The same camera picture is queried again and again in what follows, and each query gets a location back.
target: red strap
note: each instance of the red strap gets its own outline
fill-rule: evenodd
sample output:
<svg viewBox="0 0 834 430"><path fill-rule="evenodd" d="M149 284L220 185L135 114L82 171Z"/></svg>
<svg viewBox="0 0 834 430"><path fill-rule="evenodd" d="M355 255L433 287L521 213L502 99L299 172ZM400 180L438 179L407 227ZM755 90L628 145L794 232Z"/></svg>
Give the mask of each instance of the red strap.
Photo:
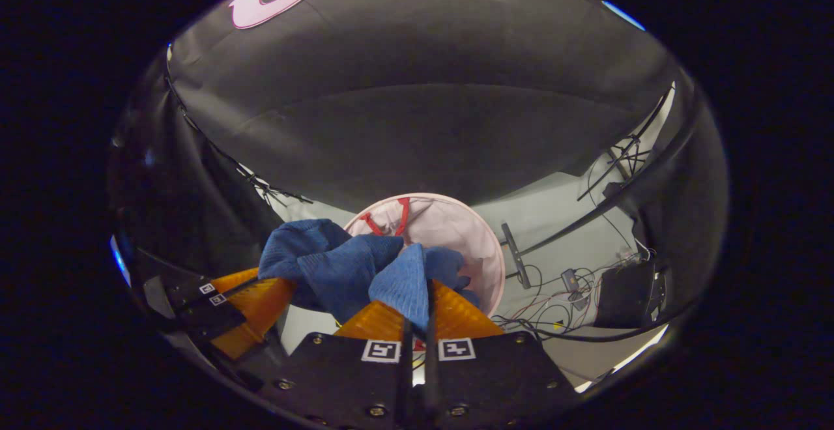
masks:
<svg viewBox="0 0 834 430"><path fill-rule="evenodd" d="M409 199L408 197L403 197L402 199L397 199L400 205L403 205L403 216L399 219L399 227L397 228L397 232L394 233L395 237L403 234L405 231L405 225L409 222Z"/></svg>
<svg viewBox="0 0 834 430"><path fill-rule="evenodd" d="M397 199L400 205L403 205L403 216L399 220L399 226L397 227L397 231L394 233L395 237L399 237L405 231L405 225L409 222L409 198L403 197L402 199ZM381 237L382 230L379 230L379 226L376 223L373 223L373 220L370 218L370 212L364 214L360 217L360 220L364 220L367 223L367 226L370 226L370 230L373 231L373 234Z"/></svg>
<svg viewBox="0 0 834 430"><path fill-rule="evenodd" d="M370 226L370 230L373 231L373 234L377 235L378 237L381 237L382 230L379 230L379 226L377 226L376 223L373 223L373 220L370 219L370 212L361 216L360 220L365 220L367 226Z"/></svg>

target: floor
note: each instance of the floor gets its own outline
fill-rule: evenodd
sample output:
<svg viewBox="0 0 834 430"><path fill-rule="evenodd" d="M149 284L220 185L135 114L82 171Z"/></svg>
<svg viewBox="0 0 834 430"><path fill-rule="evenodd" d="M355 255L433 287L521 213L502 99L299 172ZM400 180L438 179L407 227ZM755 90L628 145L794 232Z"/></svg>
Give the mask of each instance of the floor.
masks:
<svg viewBox="0 0 834 430"><path fill-rule="evenodd" d="M652 127L649 127L649 130L646 131L644 138L641 139L640 151L649 150L650 145L654 143L659 128L662 127L665 117L667 117L667 113L669 112L671 98L667 100L658 118L652 124ZM592 168L592 174L590 174L590 180L592 182L605 172L608 166L607 162L610 159L608 156L601 156L597 160ZM603 196L601 193L607 183L620 181L622 181L620 172L611 171L605 177L605 180L601 184L597 184L592 190L592 197L586 196L581 201L576 201L578 196L588 187L588 175L585 174L583 177L577 178L571 175L556 173L536 181L529 186L525 186L517 192L510 193L501 199L491 201L488 204L476 205L476 207L472 208L486 220L499 240L504 240L501 224L504 222L508 223L513 237L515 237L516 244L519 249L523 250L545 239L545 237L554 234L592 210L594 201L596 203L602 201ZM330 218L339 225L345 225L355 216L354 213L329 207L318 202L314 204L302 204L296 201L296 199L289 199L280 195L278 197L285 207L273 203L274 210L282 219L287 220L287 222L308 218ZM507 279L506 286L504 287L504 296L501 299L500 305L498 305L496 313L503 315L503 317L512 317L516 311L524 308L524 306L530 305L531 302L538 302L536 305L531 306L529 310L522 312L519 317L541 321L539 328L556 333L569 333L571 335L582 336L600 336L627 332L587 326L592 324L596 317L596 309L593 308L593 302L587 308L584 316L581 311L572 309L572 323L569 325L571 327L578 327L581 324L585 325L572 332L565 332L566 330L562 326L568 324L569 317L566 309L547 307L562 304L566 308L571 308L571 303L567 300L567 294L560 294L552 299L548 299L548 296L554 293L565 291L564 282L558 279L560 274L565 272L565 270L569 268L578 269L580 267L593 270L598 267L614 264L636 252L637 244L635 243L634 236L631 234L631 226L633 224L631 219L617 208L608 211L607 218L610 220L610 223L608 220L599 217L579 230L574 231L572 234L555 241L551 245L542 247L529 255L525 255L525 264L536 266L541 272L541 279L539 279L539 274L536 269L527 269L531 284L538 285L542 281L556 280L548 285L544 285L541 288L541 296L536 296L539 294L538 288L533 287L530 290L524 290L518 278ZM515 265L508 255L504 256L504 261L506 262L508 273L516 271ZM581 270L581 272L577 272L577 275L584 273L587 273L587 271ZM589 276L586 279L593 282L596 277ZM539 314L533 318L532 314L534 312L538 312ZM330 314L289 306L281 341L287 352L292 353L308 333L333 333L337 329L336 321ZM565 371L568 379L576 386L576 390L584 391L590 385L589 379L598 377L602 373L617 367L618 364L629 359L630 356L638 352L647 342L657 336L660 329L658 328L655 331L646 332L641 336L616 342L581 342L554 339L545 342L545 350L557 365L564 367L563 371ZM421 367L414 372L415 383L423 381L422 371L423 368Z"/></svg>

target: laundry basket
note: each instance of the laundry basket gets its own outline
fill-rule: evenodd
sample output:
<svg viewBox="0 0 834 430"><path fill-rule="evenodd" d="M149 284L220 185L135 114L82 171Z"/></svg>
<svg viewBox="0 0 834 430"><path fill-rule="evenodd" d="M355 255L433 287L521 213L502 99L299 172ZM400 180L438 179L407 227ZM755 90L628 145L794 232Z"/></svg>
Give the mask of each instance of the laundry basket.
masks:
<svg viewBox="0 0 834 430"><path fill-rule="evenodd" d="M458 251L465 262L461 275L472 281L467 290L491 317L504 294L504 253L483 218L456 199L437 193L406 193L376 202L361 211L345 230L355 235L400 235L405 247L444 246Z"/></svg>

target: blue towel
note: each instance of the blue towel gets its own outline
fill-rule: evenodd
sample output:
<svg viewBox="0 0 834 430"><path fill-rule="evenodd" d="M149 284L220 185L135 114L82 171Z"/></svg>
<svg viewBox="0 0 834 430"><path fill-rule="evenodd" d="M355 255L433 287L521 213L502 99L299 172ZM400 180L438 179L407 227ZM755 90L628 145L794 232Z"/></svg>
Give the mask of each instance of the blue towel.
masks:
<svg viewBox="0 0 834 430"><path fill-rule="evenodd" d="M284 223L269 235L258 278L295 281L298 287L292 305L329 311L342 321L346 320L342 311L354 311L361 302L364 304L360 309L367 305L370 279L393 261L402 248L401 237L351 238L330 220Z"/></svg>
<svg viewBox="0 0 834 430"><path fill-rule="evenodd" d="M419 331L428 325L426 279L438 279L474 305L477 296L462 290L461 253L444 247L403 248L399 236L351 237L330 220L300 220L269 235L258 278L286 278L298 284L292 305L327 311L345 323L372 300L382 300L408 317Z"/></svg>
<svg viewBox="0 0 834 430"><path fill-rule="evenodd" d="M470 282L458 276L464 258L458 251L444 247L423 249L420 243L409 246L396 260L379 272L367 293L371 300L380 300L399 311L425 333L429 326L429 290L426 279L436 279L458 291L475 306L477 296L463 290Z"/></svg>

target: metal rod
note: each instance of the metal rod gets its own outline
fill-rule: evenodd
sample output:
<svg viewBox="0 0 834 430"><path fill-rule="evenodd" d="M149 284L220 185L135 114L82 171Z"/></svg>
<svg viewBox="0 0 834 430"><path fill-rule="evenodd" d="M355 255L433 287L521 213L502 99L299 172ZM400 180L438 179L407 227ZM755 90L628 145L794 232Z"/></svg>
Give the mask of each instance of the metal rod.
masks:
<svg viewBox="0 0 834 430"><path fill-rule="evenodd" d="M607 152L608 156L611 157L611 161L609 161L608 164L610 165L611 163L614 163L614 161L617 159L617 157L614 155L614 152L611 151L611 149L608 149L605 152ZM629 178L629 175L628 173L626 173L626 170L623 169L622 165L620 165L619 163L617 163L616 166L617 171L620 172L620 176L623 178L623 180L627 180Z"/></svg>
<svg viewBox="0 0 834 430"><path fill-rule="evenodd" d="M515 267L519 270L519 275L521 275L521 287L527 290L530 288L530 278L527 276L527 270L524 268L524 261L521 260L521 254L519 254L518 246L515 245L515 238L513 238L513 233L510 231L510 226L506 223L502 223L501 230L504 231L504 239L510 243L510 255L512 255Z"/></svg>

